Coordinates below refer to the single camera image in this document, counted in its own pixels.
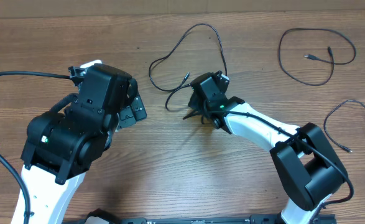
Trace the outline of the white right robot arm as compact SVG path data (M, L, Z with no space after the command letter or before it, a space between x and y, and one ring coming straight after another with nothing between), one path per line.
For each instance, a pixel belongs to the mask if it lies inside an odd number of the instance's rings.
M241 136L270 153L289 200L276 215L252 215L250 223L336 223L321 209L337 203L330 197L348 173L323 131L313 123L299 127L256 111L234 96L226 97L229 78L221 71L205 73L189 83L193 94L189 117L201 115L216 129Z

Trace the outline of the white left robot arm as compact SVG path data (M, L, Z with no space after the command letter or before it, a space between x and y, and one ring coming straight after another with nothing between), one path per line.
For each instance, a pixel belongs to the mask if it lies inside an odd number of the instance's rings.
M61 223L90 169L110 148L113 134L146 119L137 81L100 60L70 67L78 93L70 93L27 127L20 195L12 223ZM30 203L30 214L25 203Z

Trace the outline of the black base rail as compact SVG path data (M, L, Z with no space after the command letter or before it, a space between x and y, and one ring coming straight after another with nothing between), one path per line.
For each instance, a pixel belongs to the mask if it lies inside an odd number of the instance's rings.
M284 223L281 215L276 214L255 214L249 217L218 217L218 218L168 218L168 219L147 219L139 218L118 218L115 215L102 209L97 209L87 214L86 218L74 221L62 221L62 224L276 224Z

